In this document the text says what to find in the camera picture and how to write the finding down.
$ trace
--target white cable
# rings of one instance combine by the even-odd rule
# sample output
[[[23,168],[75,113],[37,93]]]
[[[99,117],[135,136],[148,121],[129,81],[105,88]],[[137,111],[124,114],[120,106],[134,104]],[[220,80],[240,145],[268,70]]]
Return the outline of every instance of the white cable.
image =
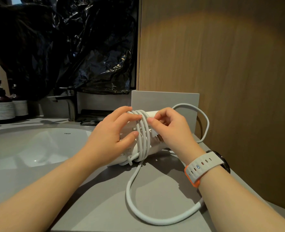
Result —
[[[197,143],[201,143],[205,139],[207,131],[209,129],[208,117],[206,116],[206,114],[201,109],[199,109],[199,108],[197,108],[191,104],[180,103],[180,104],[173,106],[172,108],[175,109],[179,106],[192,107],[192,108],[198,110],[199,112],[201,112],[203,114],[203,116],[206,118],[206,120],[207,120],[206,131],[205,131],[202,139],[197,141]],[[132,199],[131,199],[130,190],[131,190],[132,183],[133,183],[134,179],[136,178],[136,176],[137,176],[137,174],[138,174],[138,172],[139,172],[139,170],[143,164],[143,161],[148,157],[149,150],[150,150],[150,132],[149,132],[149,126],[147,123],[147,118],[149,116],[145,111],[137,110],[137,111],[132,111],[129,113],[142,115],[142,119],[140,121],[136,121],[136,128],[137,128],[137,131],[139,132],[139,136],[138,136],[139,152],[137,154],[131,156],[131,157],[127,156],[127,161],[120,164],[120,165],[125,165],[125,164],[132,165],[133,160],[136,162],[140,162],[139,165],[137,166],[134,174],[131,176],[129,182],[126,185],[125,197],[126,197],[126,201],[129,205],[130,209],[141,220],[148,222],[150,224],[153,224],[153,225],[157,225],[157,226],[166,226],[166,225],[175,224],[177,222],[180,222],[180,221],[188,218],[189,216],[191,216],[192,214],[194,214],[196,211],[198,211],[201,208],[202,204],[204,203],[204,200],[202,198],[199,200],[199,202],[197,202],[192,208],[190,208],[186,212],[184,212],[180,215],[177,215],[175,217],[168,218],[168,219],[156,219],[156,218],[149,217],[149,216],[143,214],[141,211],[139,211],[137,209],[137,207],[133,204]]]

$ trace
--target watch face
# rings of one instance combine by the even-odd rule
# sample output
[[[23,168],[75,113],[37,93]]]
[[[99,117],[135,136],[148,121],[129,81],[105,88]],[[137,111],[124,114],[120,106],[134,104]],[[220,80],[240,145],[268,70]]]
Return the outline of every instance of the watch face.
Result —
[[[209,152],[214,152],[224,163],[221,164],[221,166],[226,170],[228,171],[228,173],[231,173],[231,168],[229,167],[227,161],[224,159],[223,156],[221,156],[218,152],[216,151],[212,151],[212,150],[209,150],[209,151],[206,151],[206,153],[209,153]]]

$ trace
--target wooden cabinet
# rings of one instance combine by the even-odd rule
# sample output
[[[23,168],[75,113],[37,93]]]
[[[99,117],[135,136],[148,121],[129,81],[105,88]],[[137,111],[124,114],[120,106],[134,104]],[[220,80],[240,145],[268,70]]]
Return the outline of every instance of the wooden cabinet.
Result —
[[[285,0],[142,0],[140,13],[137,89],[200,93],[205,143],[285,208]]]

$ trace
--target faucet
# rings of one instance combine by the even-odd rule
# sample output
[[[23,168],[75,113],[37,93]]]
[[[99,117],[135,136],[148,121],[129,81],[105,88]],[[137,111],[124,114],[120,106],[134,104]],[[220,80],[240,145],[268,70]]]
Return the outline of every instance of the faucet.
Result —
[[[48,96],[47,98],[52,102],[58,102],[59,100],[67,101],[68,111],[70,115],[68,121],[75,121],[78,114],[77,93],[72,88],[60,87],[59,89],[66,90],[66,95]]]

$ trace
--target left hand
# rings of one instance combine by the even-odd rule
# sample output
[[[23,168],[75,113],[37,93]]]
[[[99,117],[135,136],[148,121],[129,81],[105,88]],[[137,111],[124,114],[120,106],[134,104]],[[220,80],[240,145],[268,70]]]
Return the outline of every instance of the left hand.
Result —
[[[78,153],[85,161],[95,162],[102,167],[120,156],[137,138],[138,132],[133,131],[120,140],[120,131],[129,121],[137,121],[141,115],[129,114],[132,107],[119,107],[101,121],[89,136],[86,145]]]

